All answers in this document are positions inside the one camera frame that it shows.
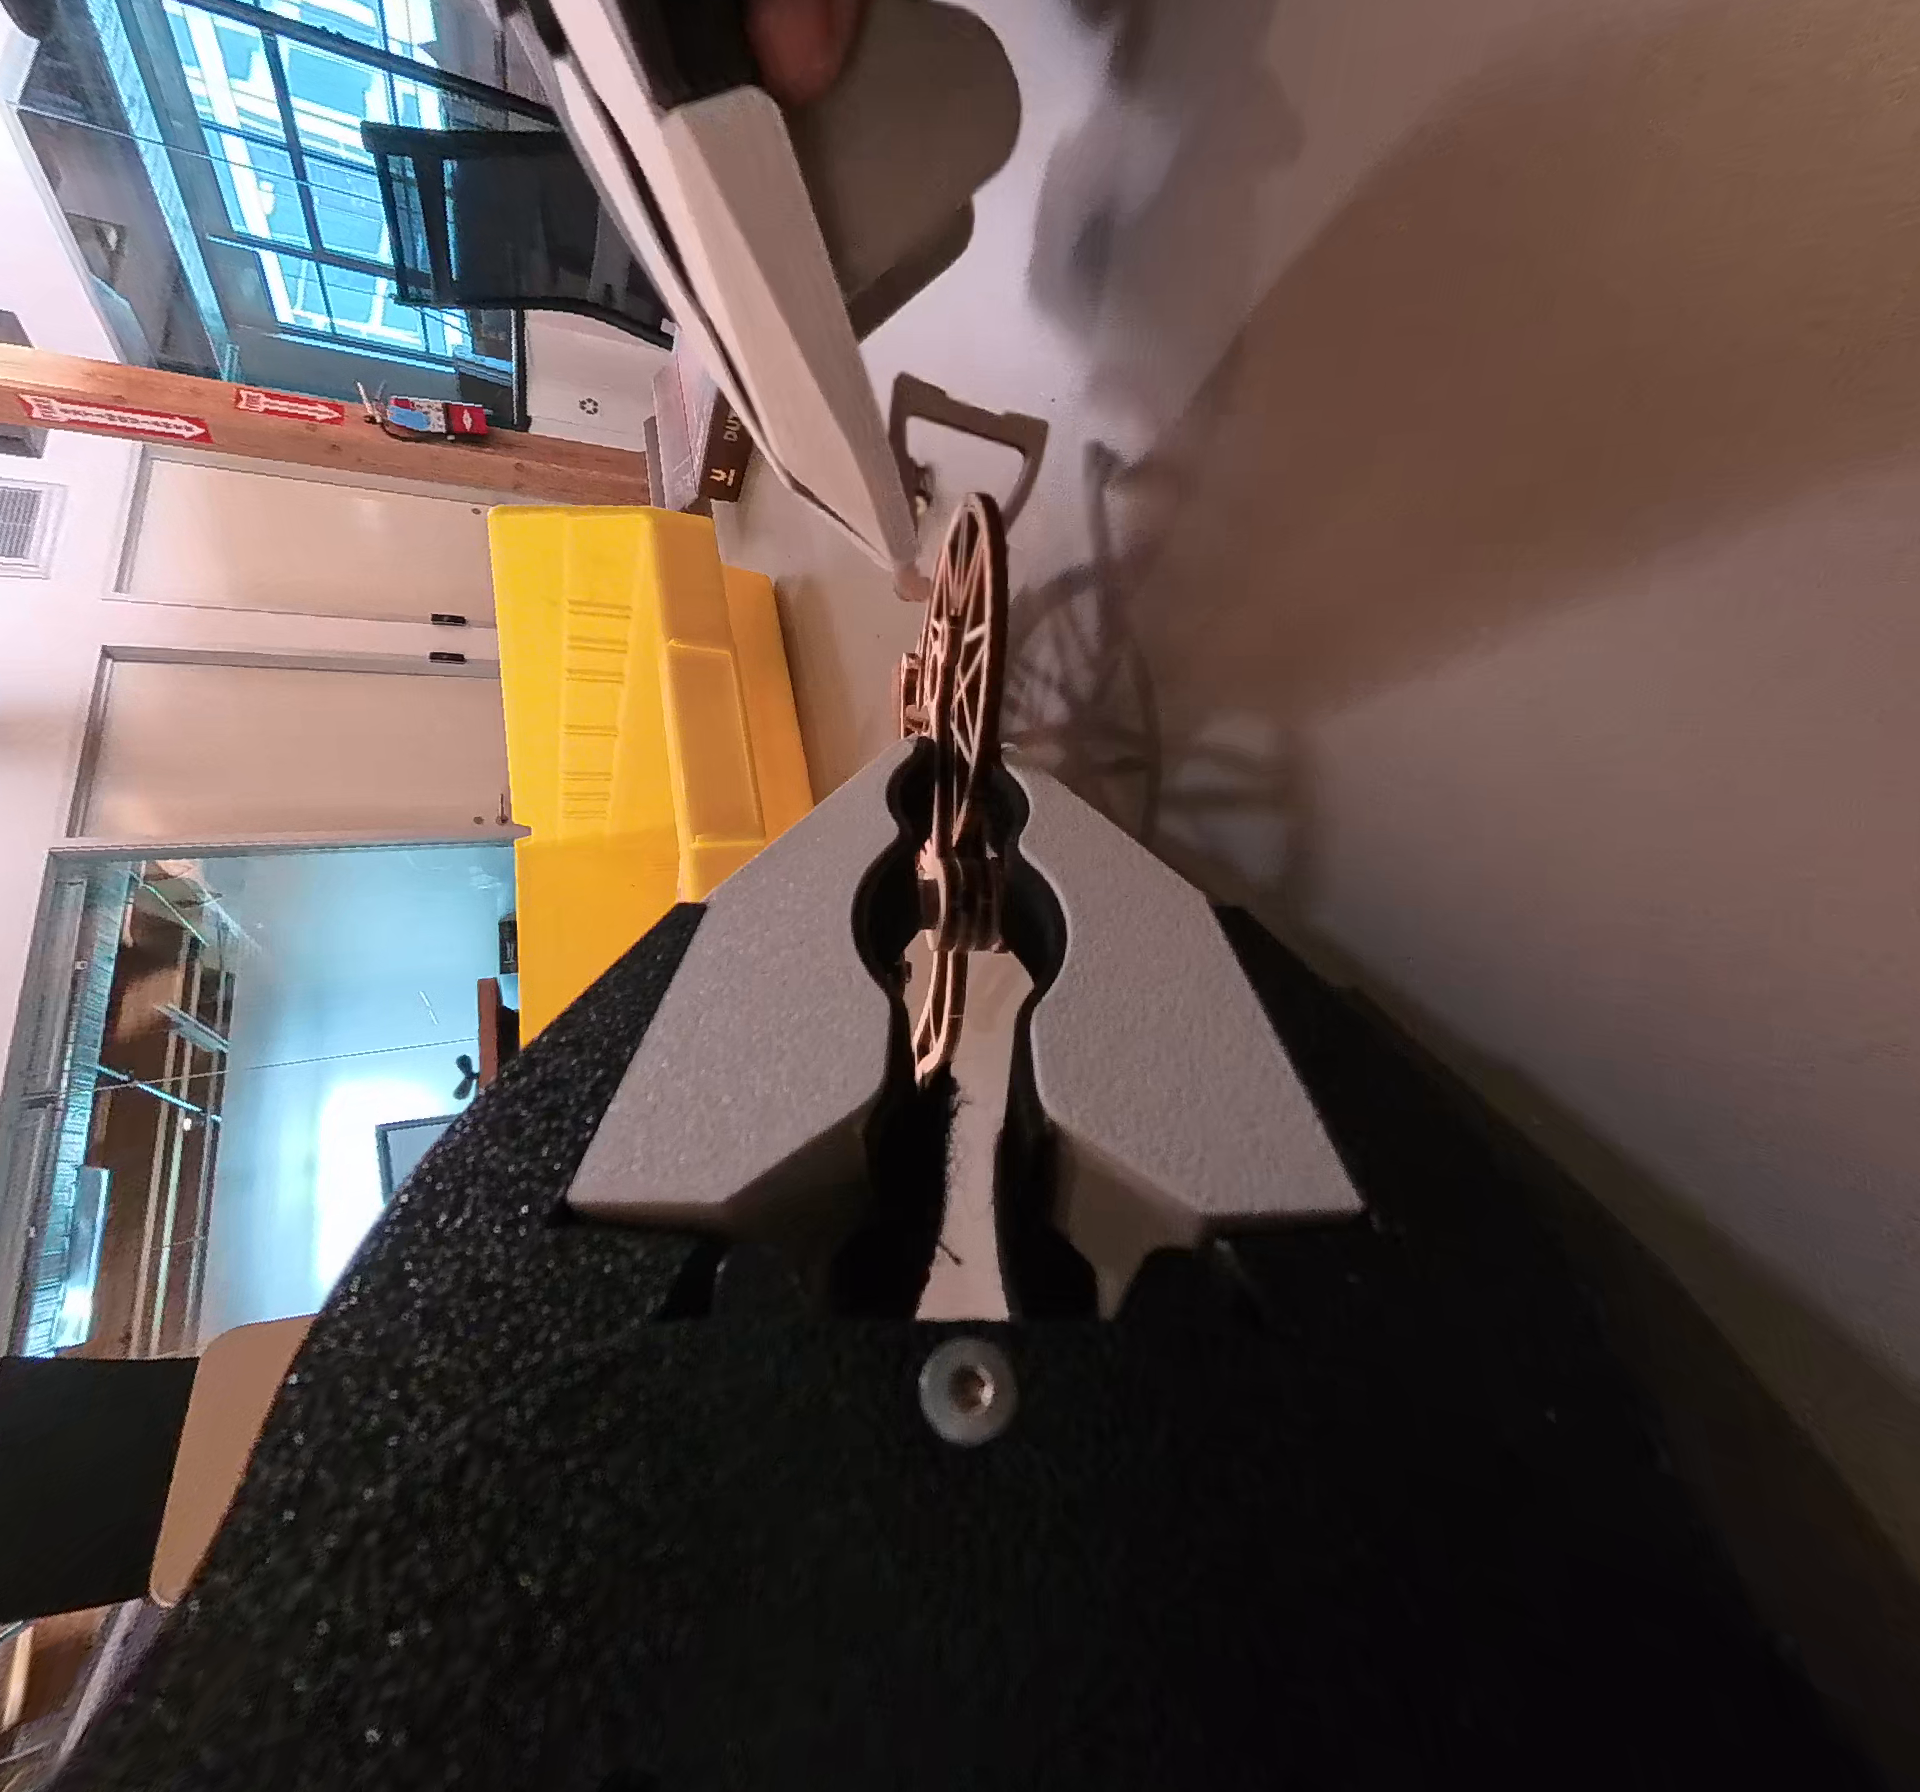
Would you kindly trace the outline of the wooden bicycle frame piece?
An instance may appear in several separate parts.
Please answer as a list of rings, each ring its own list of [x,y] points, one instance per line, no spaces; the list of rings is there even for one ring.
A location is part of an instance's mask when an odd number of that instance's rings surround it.
[[[925,520],[934,504],[934,468],[916,459],[910,444],[912,427],[925,426],[1017,456],[1017,474],[1009,492],[998,501],[1002,527],[1007,533],[1013,529],[1041,477],[1049,440],[1045,420],[1023,413],[988,413],[953,399],[946,387],[929,383],[910,371],[895,376],[888,415],[888,440],[915,527]]]

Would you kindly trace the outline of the dark brown puzzle box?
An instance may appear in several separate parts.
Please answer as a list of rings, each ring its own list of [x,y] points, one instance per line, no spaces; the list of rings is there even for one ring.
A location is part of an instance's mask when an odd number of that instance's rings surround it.
[[[642,438],[655,507],[709,514],[742,499],[755,435],[696,357],[675,354],[655,370]]]

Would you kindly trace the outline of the wooden bicycle wheel model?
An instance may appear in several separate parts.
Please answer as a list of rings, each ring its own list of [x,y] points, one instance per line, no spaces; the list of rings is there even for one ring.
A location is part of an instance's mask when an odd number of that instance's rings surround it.
[[[1004,776],[999,711],[1007,652],[1007,557],[993,495],[956,507],[931,577],[916,652],[898,674],[905,736],[931,744],[931,795],[916,859],[929,975],[912,1029],[915,1071],[947,1071],[966,1017],[972,956],[1002,939],[1004,851],[995,790]]]

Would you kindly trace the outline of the person's right hand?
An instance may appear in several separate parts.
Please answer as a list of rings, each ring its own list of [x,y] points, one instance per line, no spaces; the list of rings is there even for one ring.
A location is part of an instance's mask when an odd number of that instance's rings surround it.
[[[865,0],[743,0],[762,87],[784,108],[819,101],[849,62],[862,11]]]

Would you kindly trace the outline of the beige board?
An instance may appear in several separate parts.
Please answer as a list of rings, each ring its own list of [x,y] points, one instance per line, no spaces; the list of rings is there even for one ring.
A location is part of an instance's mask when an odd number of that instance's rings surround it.
[[[149,1578],[158,1611],[178,1607],[203,1566],[314,1322],[236,1326],[199,1356]]]

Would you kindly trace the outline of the glass partition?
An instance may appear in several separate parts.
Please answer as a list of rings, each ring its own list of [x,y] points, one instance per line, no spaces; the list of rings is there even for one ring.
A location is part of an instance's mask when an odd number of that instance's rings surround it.
[[[58,846],[3,1021],[3,1349],[316,1312],[382,1213],[373,1125],[478,1090],[511,914],[499,838]]]

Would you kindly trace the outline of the black mesh chair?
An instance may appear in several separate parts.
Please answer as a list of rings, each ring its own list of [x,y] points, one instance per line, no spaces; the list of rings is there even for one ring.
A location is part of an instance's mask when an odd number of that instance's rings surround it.
[[[361,124],[398,296],[423,310],[545,310],[672,346],[672,319],[552,128]]]

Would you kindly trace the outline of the white recycling bin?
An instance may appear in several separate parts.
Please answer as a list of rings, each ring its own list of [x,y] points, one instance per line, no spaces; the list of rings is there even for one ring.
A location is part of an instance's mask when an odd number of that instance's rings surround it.
[[[534,435],[645,451],[655,380],[672,353],[602,319],[531,310],[525,323],[525,403]]]

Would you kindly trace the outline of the white desk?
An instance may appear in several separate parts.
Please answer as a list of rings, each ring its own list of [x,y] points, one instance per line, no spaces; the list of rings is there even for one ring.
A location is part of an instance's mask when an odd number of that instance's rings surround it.
[[[1915,1787],[1915,0],[950,0],[1019,744],[1520,1135]]]

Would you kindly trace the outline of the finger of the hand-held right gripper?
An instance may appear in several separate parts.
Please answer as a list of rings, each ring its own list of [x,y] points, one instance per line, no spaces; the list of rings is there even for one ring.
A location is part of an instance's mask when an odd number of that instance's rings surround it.
[[[755,87],[658,120],[658,203],[773,468],[889,579],[920,539],[847,303],[774,98]]]
[[[692,292],[656,192],[665,112],[742,87],[766,93],[735,0],[525,4],[552,54],[558,112],[588,178],[666,303],[680,339],[732,400],[732,376]]]

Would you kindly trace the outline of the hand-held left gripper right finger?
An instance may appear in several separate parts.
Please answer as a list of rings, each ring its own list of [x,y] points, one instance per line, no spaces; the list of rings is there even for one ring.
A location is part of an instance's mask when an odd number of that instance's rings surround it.
[[[1029,977],[995,1238],[1017,1314],[1117,1314],[1142,1267],[1362,1198],[1206,892],[1009,752],[1002,932]]]

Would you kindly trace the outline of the wooden beam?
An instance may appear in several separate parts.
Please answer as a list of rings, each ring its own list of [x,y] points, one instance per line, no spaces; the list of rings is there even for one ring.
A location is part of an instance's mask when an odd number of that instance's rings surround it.
[[[188,413],[204,419],[212,434],[210,448],[111,438],[161,449],[253,464],[306,464],[326,473],[364,474],[416,486],[448,484],[466,488],[485,504],[651,504],[645,453],[608,446],[505,430],[496,430],[485,444],[396,442],[372,430],[357,404],[347,404],[348,422],[342,427],[310,427],[236,413],[229,381],[3,345],[3,426],[78,435],[14,426],[8,396],[14,387],[155,413]]]

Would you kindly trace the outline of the red wall alarm device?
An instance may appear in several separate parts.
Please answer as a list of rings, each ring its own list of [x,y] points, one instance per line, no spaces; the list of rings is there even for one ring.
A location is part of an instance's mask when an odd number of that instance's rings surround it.
[[[485,444],[496,427],[485,407],[401,394],[354,381],[364,419],[372,430],[396,442]]]

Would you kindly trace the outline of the long red arrow sticker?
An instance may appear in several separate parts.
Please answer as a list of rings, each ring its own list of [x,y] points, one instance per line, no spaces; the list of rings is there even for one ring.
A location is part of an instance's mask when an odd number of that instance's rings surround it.
[[[14,387],[13,422],[21,427],[108,435],[145,444],[212,446],[204,419],[188,413],[155,413],[89,399]]]

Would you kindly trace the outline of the large grid window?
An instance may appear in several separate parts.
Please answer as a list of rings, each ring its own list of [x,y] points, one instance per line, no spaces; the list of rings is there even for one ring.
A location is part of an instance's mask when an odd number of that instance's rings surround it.
[[[475,0],[54,4],[13,109],[119,357],[519,417],[519,316],[406,302],[364,143],[541,128]]]

